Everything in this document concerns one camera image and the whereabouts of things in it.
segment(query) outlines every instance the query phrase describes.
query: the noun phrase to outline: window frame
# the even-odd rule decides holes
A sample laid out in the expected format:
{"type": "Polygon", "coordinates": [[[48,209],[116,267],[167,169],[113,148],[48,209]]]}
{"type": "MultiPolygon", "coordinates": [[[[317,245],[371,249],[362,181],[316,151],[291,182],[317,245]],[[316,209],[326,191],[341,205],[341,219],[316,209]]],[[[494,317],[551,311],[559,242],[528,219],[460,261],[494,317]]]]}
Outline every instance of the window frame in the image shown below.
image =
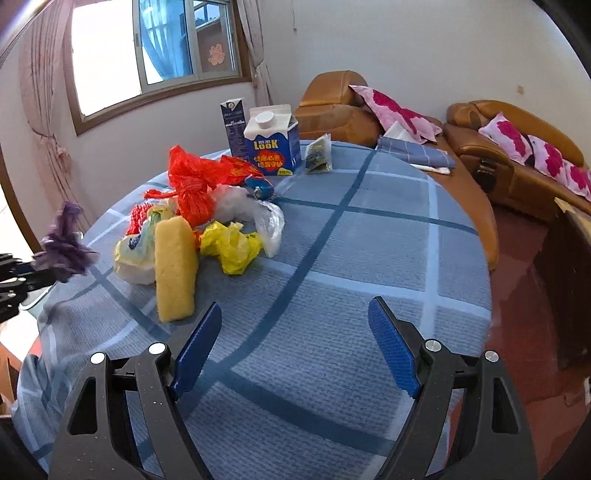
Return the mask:
{"type": "MultiPolygon", "coordinates": [[[[97,0],[82,0],[76,2],[76,7],[80,7],[82,5],[87,5],[91,3],[95,3],[97,0]]],[[[230,21],[230,26],[233,29],[233,37],[232,34],[229,35],[230,41],[235,42],[235,52],[237,54],[237,59],[235,59],[236,66],[238,68],[238,74],[231,73],[227,77],[223,78],[215,78],[215,79],[194,79],[190,81],[183,81],[180,82],[179,79],[171,79],[166,81],[166,85],[154,89],[151,91],[147,91],[141,93],[140,95],[130,98],[128,100],[124,100],[122,102],[116,103],[114,105],[108,106],[107,108],[103,108],[98,112],[95,112],[91,115],[84,115],[80,111],[80,103],[78,102],[78,94],[76,92],[76,84],[74,82],[74,65],[72,59],[72,15],[68,19],[68,23],[66,26],[66,34],[64,35],[64,42],[62,45],[62,59],[63,59],[63,69],[64,69],[64,78],[66,81],[66,95],[68,99],[68,104],[70,107],[70,113],[72,115],[72,123],[74,124],[74,130],[76,131],[76,135],[81,135],[82,133],[90,130],[91,128],[100,125],[101,123],[107,122],[116,118],[119,115],[124,113],[130,112],[139,108],[144,105],[149,105],[153,102],[158,102],[159,100],[163,100],[166,98],[173,97],[175,95],[182,95],[188,92],[194,92],[197,90],[205,90],[212,87],[217,87],[221,85],[231,85],[234,83],[244,83],[244,82],[252,82],[252,75],[251,75],[251,65],[250,65],[250,57],[248,53],[248,46],[246,43],[246,37],[244,34],[244,30],[242,28],[242,23],[240,22],[240,15],[238,12],[238,5],[235,0],[228,0],[227,2],[224,0],[213,0],[218,3],[227,3],[228,4],[228,17],[230,21]]],[[[185,0],[186,5],[191,3],[193,6],[193,0],[185,0]]]]}

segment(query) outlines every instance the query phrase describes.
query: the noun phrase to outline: white plastic bag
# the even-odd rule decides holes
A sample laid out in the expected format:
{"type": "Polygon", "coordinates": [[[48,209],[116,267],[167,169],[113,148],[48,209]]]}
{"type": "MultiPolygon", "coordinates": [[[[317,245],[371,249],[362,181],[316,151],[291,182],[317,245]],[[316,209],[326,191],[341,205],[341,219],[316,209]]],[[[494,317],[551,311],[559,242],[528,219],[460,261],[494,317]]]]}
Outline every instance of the white plastic bag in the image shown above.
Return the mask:
{"type": "Polygon", "coordinates": [[[265,253],[272,258],[281,246],[281,234],[285,226],[283,211],[274,203],[255,200],[247,195],[248,191],[242,187],[218,185],[211,192],[216,202],[213,218],[220,223],[254,221],[265,253]]]}
{"type": "Polygon", "coordinates": [[[244,222],[253,220],[252,204],[256,200],[248,197],[247,189],[220,184],[210,195],[216,202],[214,220],[220,223],[228,223],[234,219],[244,222]]]}
{"type": "Polygon", "coordinates": [[[156,224],[174,216],[166,205],[154,205],[142,223],[139,234],[127,235],[115,245],[113,271],[128,283],[149,285],[156,281],[154,271],[154,232],[156,224]]]}

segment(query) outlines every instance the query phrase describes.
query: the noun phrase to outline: brown leather sofa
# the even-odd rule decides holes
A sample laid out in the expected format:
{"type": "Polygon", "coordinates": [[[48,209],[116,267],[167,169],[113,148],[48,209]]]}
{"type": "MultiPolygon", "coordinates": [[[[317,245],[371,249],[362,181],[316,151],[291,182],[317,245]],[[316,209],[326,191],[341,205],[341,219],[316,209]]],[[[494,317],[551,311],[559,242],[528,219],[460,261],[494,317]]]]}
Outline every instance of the brown leather sofa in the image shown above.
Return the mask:
{"type": "Polygon", "coordinates": [[[535,135],[547,141],[558,148],[566,160],[587,169],[577,145],[560,130],[535,115],[510,103],[495,100],[455,103],[447,110],[448,123],[443,127],[444,135],[453,151],[476,178],[485,170],[496,178],[496,185],[488,192],[491,202],[549,221],[557,213],[554,198],[558,197],[591,214],[591,203],[583,197],[575,195],[537,170],[512,161],[498,145],[478,133],[478,129],[499,112],[503,112],[522,135],[535,135]]]}
{"type": "MultiPolygon", "coordinates": [[[[332,140],[369,148],[376,146],[384,129],[349,85],[367,83],[361,75],[350,70],[322,73],[312,80],[295,111],[300,124],[300,138],[315,140],[328,132],[332,140]]],[[[439,120],[429,120],[443,127],[439,120]]],[[[494,270],[499,260],[499,242],[495,216],[486,194],[456,157],[443,135],[437,136],[436,144],[428,142],[426,145],[445,150],[456,160],[456,168],[451,175],[428,175],[443,186],[472,219],[485,250],[488,268],[494,270]]]]}

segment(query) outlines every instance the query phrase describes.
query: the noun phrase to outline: small snack packet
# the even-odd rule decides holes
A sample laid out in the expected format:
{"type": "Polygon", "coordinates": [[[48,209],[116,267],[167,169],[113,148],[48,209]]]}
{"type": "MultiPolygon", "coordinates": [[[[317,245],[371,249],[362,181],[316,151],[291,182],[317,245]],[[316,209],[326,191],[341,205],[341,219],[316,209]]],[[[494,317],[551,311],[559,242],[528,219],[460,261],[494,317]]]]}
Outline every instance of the small snack packet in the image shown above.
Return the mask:
{"type": "Polygon", "coordinates": [[[330,134],[314,140],[304,155],[306,173],[324,173],[332,170],[332,144],[330,134]]]}

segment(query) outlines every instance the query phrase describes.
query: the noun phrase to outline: white wall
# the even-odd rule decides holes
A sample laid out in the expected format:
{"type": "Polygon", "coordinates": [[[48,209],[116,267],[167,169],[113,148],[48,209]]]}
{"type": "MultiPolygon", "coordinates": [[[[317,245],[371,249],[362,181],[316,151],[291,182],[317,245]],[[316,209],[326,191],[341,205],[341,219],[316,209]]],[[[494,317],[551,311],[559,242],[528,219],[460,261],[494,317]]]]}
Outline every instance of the white wall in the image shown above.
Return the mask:
{"type": "Polygon", "coordinates": [[[455,102],[516,104],[563,130],[591,161],[591,80],[532,0],[263,4],[265,56],[279,102],[296,106],[319,73],[355,70],[403,106],[441,120],[455,102]]]}
{"type": "Polygon", "coordinates": [[[78,166],[80,184],[100,215],[141,183],[167,169],[175,145],[197,155],[228,147],[220,103],[243,97],[254,106],[250,83],[177,95],[140,107],[76,136],[63,72],[56,90],[56,135],[78,166]]]}
{"type": "MultiPolygon", "coordinates": [[[[19,204],[37,238],[47,233],[54,212],[45,200],[22,108],[17,43],[0,69],[0,145],[19,204]]],[[[56,138],[73,159],[75,178],[92,213],[107,208],[146,180],[162,173],[168,150],[179,144],[195,154],[228,147],[219,104],[244,97],[254,106],[250,83],[190,92],[143,106],[76,136],[59,71],[54,107],[56,138]]]]}

